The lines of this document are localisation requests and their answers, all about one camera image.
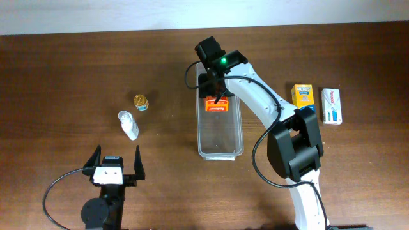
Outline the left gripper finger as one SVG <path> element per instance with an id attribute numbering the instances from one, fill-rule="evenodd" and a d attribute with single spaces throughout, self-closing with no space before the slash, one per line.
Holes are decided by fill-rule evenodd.
<path id="1" fill-rule="evenodd" d="M 135 171 L 136 180 L 145 180 L 146 175 L 145 175 L 143 163 L 141 160 L 141 152 L 140 152 L 139 145 L 136 146 L 136 150 L 135 150 L 134 171 Z"/>
<path id="2" fill-rule="evenodd" d="M 84 164 L 84 168 L 98 167 L 100 165 L 100 157 L 101 157 L 101 146 L 98 145 L 96 147 L 96 150 L 92 154 L 92 156 Z"/>

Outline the orange medicine box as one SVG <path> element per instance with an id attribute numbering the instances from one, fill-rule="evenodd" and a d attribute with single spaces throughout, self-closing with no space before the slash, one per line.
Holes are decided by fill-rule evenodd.
<path id="1" fill-rule="evenodd" d="M 204 100 L 206 112 L 227 112 L 229 109 L 228 98 L 223 96 L 218 101 L 216 97 L 207 96 Z"/>

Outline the small gold-lid jar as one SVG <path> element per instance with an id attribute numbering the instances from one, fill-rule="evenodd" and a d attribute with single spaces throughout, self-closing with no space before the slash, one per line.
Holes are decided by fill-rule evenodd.
<path id="1" fill-rule="evenodd" d="M 135 107 L 139 111 L 146 111 L 148 109 L 149 102 L 148 102 L 147 98 L 142 94 L 136 95 L 134 97 L 133 102 L 134 102 Z"/>

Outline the yellow Woods medicine box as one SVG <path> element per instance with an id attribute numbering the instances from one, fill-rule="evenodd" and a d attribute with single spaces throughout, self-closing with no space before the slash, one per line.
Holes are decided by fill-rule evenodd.
<path id="1" fill-rule="evenodd" d="M 292 104 L 298 109 L 310 108 L 316 111 L 311 84 L 295 84 L 291 89 Z"/>

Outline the white Panadol box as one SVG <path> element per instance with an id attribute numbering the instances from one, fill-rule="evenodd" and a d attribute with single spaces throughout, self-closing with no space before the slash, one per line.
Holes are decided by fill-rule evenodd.
<path id="1" fill-rule="evenodd" d="M 340 91 L 323 88 L 321 91 L 323 123 L 340 125 L 343 122 Z"/>

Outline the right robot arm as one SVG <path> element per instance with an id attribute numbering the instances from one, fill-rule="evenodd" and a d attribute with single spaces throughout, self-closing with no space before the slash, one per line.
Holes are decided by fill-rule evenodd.
<path id="1" fill-rule="evenodd" d="M 285 101 L 261 79 L 241 52 L 227 53 L 214 37 L 200 41 L 195 52 L 206 71 L 206 77 L 195 89 L 218 100 L 237 96 L 266 128 L 251 157 L 256 157 L 259 145 L 266 140 L 268 161 L 285 184 L 269 180 L 255 161 L 252 165 L 267 184 L 290 191 L 297 229 L 330 229 L 319 188 L 323 143 L 316 113 Z"/>

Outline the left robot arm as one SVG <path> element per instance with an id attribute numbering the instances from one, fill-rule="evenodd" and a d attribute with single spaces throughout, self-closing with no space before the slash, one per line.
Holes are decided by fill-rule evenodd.
<path id="1" fill-rule="evenodd" d="M 83 175 L 100 188 L 97 198 L 88 200 L 81 210 L 81 219 L 86 229 L 121 229 L 125 190 L 136 187 L 138 181 L 145 179 L 140 148 L 136 147 L 134 173 L 123 172 L 124 163 L 120 156 L 101 157 L 101 146 L 84 164 Z"/>

